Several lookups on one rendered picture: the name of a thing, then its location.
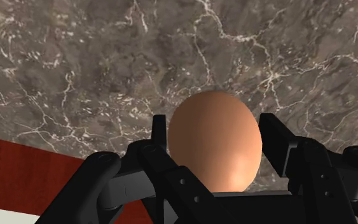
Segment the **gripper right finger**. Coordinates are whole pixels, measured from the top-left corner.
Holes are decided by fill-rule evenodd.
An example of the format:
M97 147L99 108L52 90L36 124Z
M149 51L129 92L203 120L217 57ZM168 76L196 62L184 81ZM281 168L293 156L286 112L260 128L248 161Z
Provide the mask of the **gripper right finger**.
M288 190L300 196L307 224L357 224L358 146L343 153L310 137L295 136L274 114L258 122L263 153Z

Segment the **brown egg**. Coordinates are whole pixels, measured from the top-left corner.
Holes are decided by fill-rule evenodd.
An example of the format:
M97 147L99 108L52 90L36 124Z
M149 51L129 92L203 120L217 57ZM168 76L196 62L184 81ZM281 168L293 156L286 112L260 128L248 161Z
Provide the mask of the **brown egg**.
M168 149L209 191L242 192L258 173L262 140L254 115L239 98L207 91L185 99L174 111Z

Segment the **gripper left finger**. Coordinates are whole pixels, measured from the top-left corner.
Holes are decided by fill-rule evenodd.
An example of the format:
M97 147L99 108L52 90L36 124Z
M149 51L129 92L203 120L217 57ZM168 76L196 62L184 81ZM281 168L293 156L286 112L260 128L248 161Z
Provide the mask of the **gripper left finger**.
M164 203L178 216L175 224L238 224L199 179L167 154L165 115L155 115L149 140L137 141L134 159L155 189L156 224L165 224ZM110 151L88 156L35 224L114 224L125 202L107 208L97 200L121 168Z

